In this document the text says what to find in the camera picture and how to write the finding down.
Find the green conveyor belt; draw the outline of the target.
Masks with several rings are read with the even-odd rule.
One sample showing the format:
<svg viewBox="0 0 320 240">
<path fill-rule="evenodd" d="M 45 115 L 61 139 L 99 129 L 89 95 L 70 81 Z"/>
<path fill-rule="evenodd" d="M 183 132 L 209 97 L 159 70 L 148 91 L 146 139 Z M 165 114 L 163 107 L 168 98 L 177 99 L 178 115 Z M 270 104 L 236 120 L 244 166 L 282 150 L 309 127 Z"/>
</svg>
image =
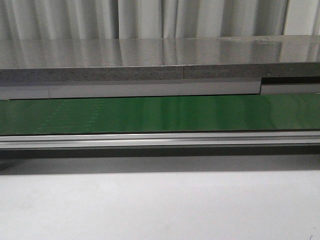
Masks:
<svg viewBox="0 0 320 240">
<path fill-rule="evenodd" d="M 3 100 L 0 133 L 313 130 L 316 93 Z"/>
</svg>

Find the white pleated curtain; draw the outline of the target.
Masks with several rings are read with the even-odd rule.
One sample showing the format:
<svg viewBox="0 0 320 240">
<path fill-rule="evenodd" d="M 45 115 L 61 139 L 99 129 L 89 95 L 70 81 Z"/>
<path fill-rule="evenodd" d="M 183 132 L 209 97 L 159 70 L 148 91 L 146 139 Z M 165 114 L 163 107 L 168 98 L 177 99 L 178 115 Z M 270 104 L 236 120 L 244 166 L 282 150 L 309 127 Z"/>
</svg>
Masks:
<svg viewBox="0 0 320 240">
<path fill-rule="evenodd" d="M 317 0 L 3 0 L 3 40 L 318 35 Z"/>
</svg>

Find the aluminium front conveyor rail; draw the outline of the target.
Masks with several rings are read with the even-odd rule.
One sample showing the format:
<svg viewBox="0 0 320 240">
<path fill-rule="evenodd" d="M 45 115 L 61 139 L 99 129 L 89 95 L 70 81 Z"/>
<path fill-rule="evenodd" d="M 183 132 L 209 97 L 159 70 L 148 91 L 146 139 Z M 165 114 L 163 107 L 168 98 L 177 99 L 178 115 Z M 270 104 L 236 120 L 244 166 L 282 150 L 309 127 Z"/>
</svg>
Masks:
<svg viewBox="0 0 320 240">
<path fill-rule="evenodd" d="M 55 134 L 1 136 L 2 150 L 299 145 L 320 142 L 319 130 L 169 133 Z"/>
</svg>

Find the grey rear conveyor rail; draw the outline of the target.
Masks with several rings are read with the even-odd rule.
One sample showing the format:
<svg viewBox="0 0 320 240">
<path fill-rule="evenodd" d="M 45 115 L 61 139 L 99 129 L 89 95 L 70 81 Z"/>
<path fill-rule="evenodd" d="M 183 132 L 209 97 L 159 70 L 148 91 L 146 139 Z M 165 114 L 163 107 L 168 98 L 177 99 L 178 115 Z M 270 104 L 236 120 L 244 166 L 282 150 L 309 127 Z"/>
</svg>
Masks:
<svg viewBox="0 0 320 240">
<path fill-rule="evenodd" d="M 231 77 L 2 83 L 1 100 L 319 93 L 320 78 Z"/>
</svg>

